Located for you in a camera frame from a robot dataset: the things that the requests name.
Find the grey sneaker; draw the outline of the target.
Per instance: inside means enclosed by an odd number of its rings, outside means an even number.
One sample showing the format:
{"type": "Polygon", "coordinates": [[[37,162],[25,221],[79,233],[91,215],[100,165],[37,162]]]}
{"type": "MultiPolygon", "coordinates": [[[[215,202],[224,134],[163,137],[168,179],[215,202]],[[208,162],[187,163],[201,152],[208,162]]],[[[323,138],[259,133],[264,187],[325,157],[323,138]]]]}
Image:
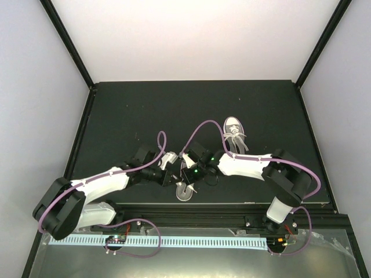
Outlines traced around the grey sneaker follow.
{"type": "Polygon", "coordinates": [[[232,153],[244,155],[248,150],[245,144],[245,132],[242,123],[235,117],[229,116],[223,124],[224,141],[229,145],[232,153]]]}
{"type": "Polygon", "coordinates": [[[189,201],[193,193],[197,193],[197,191],[194,189],[194,184],[187,185],[185,182],[185,179],[183,177],[183,169],[185,168],[184,162],[180,163],[180,181],[176,183],[177,189],[176,189],[176,197],[181,202],[187,202],[189,201]]]}

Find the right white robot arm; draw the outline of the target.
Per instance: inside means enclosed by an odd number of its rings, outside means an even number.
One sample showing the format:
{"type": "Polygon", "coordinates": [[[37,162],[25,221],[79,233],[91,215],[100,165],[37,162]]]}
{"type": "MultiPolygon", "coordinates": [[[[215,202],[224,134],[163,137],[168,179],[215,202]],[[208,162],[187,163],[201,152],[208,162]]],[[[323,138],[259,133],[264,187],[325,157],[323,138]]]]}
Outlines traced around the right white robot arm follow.
{"type": "Polygon", "coordinates": [[[274,198],[256,228],[270,234],[277,234],[285,226],[286,217],[302,204],[314,179],[308,170],[292,162],[291,158],[281,149],[266,155],[241,155],[225,150],[213,153],[197,143],[180,154],[181,173],[186,185],[218,176],[264,181],[274,198]]]}

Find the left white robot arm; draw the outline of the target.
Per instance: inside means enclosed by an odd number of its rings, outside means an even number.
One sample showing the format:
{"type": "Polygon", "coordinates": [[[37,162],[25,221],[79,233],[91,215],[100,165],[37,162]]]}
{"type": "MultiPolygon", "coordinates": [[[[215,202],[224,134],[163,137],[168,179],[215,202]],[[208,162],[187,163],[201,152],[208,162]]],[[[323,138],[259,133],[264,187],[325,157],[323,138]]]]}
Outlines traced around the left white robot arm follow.
{"type": "Polygon", "coordinates": [[[179,182],[170,170],[178,155],[174,152],[156,153],[141,147],[134,157],[119,166],[81,180],[56,179],[32,212],[39,231],[61,240],[79,228],[103,225],[111,231],[120,230],[125,222],[114,204],[96,200],[124,190],[142,180],[161,186],[179,182]]]}

